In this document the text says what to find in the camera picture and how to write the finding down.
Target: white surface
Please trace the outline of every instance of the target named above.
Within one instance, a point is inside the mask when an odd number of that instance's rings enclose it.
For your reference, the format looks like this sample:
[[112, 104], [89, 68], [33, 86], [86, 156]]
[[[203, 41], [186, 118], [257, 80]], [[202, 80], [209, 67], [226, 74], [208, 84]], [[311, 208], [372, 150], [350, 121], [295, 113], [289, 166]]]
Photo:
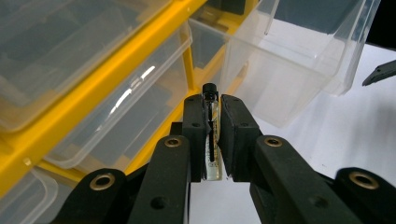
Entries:
[[[361, 83], [396, 52], [365, 45], [352, 89], [324, 92], [289, 127], [256, 119], [264, 134], [289, 140], [318, 172], [334, 177], [340, 168], [360, 167], [396, 186], [396, 77], [368, 87]], [[191, 186], [191, 223], [260, 223], [248, 184], [232, 180]]]

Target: transparent plastic bin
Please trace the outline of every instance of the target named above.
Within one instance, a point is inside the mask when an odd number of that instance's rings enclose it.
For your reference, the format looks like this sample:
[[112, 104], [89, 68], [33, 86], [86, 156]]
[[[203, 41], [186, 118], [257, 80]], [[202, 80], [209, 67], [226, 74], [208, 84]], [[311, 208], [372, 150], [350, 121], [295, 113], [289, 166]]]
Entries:
[[34, 223], [57, 195], [57, 182], [35, 168], [0, 199], [0, 223]]
[[191, 44], [183, 24], [129, 75], [45, 160], [64, 169], [124, 170], [187, 95], [182, 53]]
[[195, 16], [192, 55], [200, 57], [193, 57], [194, 66], [216, 58], [218, 51], [209, 45], [223, 48], [223, 66], [213, 77], [220, 92], [233, 89], [253, 115], [285, 126], [320, 91], [340, 95], [350, 89], [378, 4], [261, 0], [234, 35], [226, 35], [223, 24], [216, 29], [217, 23], [209, 26]]
[[0, 132], [14, 132], [170, 0], [0, 0]]

